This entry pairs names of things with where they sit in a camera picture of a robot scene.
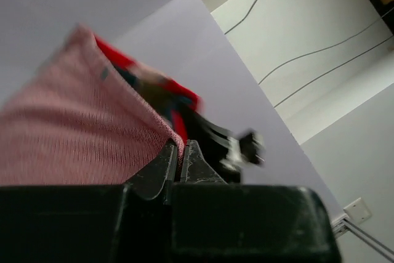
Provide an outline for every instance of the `pink towel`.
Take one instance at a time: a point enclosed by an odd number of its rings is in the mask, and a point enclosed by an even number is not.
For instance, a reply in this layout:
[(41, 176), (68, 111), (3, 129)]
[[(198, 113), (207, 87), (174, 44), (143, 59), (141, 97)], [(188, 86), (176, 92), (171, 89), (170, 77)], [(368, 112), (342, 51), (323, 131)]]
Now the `pink towel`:
[(118, 184), (181, 138), (78, 27), (0, 112), (0, 185)]

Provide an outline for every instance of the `electrical outlet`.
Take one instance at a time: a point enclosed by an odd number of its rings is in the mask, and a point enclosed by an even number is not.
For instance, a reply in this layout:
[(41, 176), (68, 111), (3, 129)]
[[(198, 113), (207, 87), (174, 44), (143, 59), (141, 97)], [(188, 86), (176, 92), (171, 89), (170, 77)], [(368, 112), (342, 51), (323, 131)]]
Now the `electrical outlet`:
[(372, 216), (371, 211), (361, 197), (346, 206), (344, 211), (348, 214), (353, 223), (356, 224), (361, 224)]

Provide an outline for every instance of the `wire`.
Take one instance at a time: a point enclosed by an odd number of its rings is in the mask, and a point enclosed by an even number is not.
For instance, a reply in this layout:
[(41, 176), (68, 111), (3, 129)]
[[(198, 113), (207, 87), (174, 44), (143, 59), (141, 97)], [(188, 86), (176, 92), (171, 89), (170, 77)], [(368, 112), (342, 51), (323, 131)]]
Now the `wire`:
[(275, 68), (272, 69), (270, 72), (268, 72), (268, 74), (265, 75), (264, 78), (260, 80), (259, 85), (260, 85), (263, 81), (265, 81), (265, 80), (266, 80), (272, 73), (274, 73), (277, 69), (282, 68), (283, 66), (285, 66), (286, 64), (288, 64), (288, 63), (290, 63), (290, 62), (293, 62), (293, 61), (295, 61), (295, 60), (301, 59), (301, 58), (306, 57), (306, 56), (308, 56), (308, 55), (313, 55), (313, 54), (316, 54), (316, 53), (318, 53), (318, 52), (325, 51), (325, 50), (327, 50), (327, 49), (332, 49), (333, 47), (339, 46), (339, 45), (341, 45), (342, 43), (345, 43), (345, 42), (351, 40), (352, 38), (354, 38), (354, 37), (360, 35), (361, 33), (365, 32), (365, 31), (368, 30), (368, 29), (370, 29), (370, 27), (372, 27), (373, 25), (375, 25), (378, 21), (380, 21), (381, 19), (383, 19), (383, 18), (384, 18), (386, 15), (388, 15), (392, 10), (394, 10), (394, 7), (391, 8), (391, 9), (390, 9), (388, 12), (386, 12), (385, 14), (383, 14), (381, 17), (377, 18), (374, 22), (372, 22), (372, 23), (371, 23), (369, 26), (367, 26), (365, 29), (361, 30), (361, 31), (358, 32), (357, 34), (354, 34), (354, 35), (352, 35), (351, 37), (349, 37), (349, 38), (347, 38), (347, 39), (345, 39), (345, 40), (343, 40), (343, 41), (341, 41), (341, 42), (338, 42), (338, 43), (335, 43), (335, 44), (333, 44), (333, 45), (331, 45), (331, 46), (325, 47), (324, 49), (319, 49), (319, 50), (317, 50), (317, 51), (309, 52), (309, 53), (304, 54), (304, 55), (299, 55), (298, 57), (295, 57), (295, 58), (293, 58), (293, 59), (290, 59), (290, 60), (288, 60), (288, 61), (282, 63), (281, 65), (275, 67)]
[(338, 68), (340, 68), (340, 67), (346, 65), (347, 63), (350, 63), (351, 61), (357, 59), (358, 57), (361, 57), (363, 54), (366, 54), (367, 52), (369, 52), (369, 51), (373, 50), (374, 48), (380, 46), (381, 44), (385, 43), (386, 41), (388, 41), (389, 39), (391, 39), (393, 36), (394, 36), (394, 35), (391, 35), (389, 38), (386, 38), (385, 40), (383, 40), (382, 42), (376, 44), (374, 47), (368, 49), (367, 51), (362, 52), (361, 54), (357, 55), (357, 56), (354, 57), (354, 58), (351, 58), (350, 60), (346, 61), (345, 63), (342, 63), (342, 64), (340, 64), (339, 66), (336, 66), (335, 68), (333, 68), (333, 69), (331, 69), (331, 70), (329, 70), (329, 71), (327, 71), (327, 72), (324, 72), (322, 75), (319, 75), (319, 76), (316, 77), (315, 79), (311, 80), (311, 81), (308, 82), (307, 84), (305, 84), (305, 85), (303, 85), (302, 87), (300, 87), (298, 90), (296, 90), (296, 91), (292, 92), (291, 94), (289, 94), (286, 98), (284, 98), (282, 101), (280, 101), (279, 103), (277, 103), (277, 104), (274, 106), (274, 108), (276, 108), (277, 106), (281, 105), (284, 101), (286, 101), (287, 99), (291, 98), (293, 95), (295, 95), (296, 93), (298, 93), (298, 92), (301, 91), (302, 89), (306, 88), (306, 87), (307, 87), (308, 85), (310, 85), (311, 83), (313, 83), (313, 82), (315, 82), (316, 80), (322, 78), (324, 75), (327, 75), (328, 73), (333, 72), (334, 70), (336, 70), (336, 69), (338, 69)]
[(248, 10), (248, 12), (246, 13), (246, 15), (243, 17), (242, 20), (240, 20), (237, 24), (235, 24), (234, 26), (232, 26), (229, 30), (227, 30), (224, 35), (226, 35), (227, 33), (231, 32), (233, 29), (235, 29), (240, 23), (242, 23), (243, 21), (245, 21), (245, 19), (247, 18), (247, 16), (251, 13), (253, 7), (256, 5), (258, 0), (254, 0), (254, 2), (252, 3), (251, 8)]

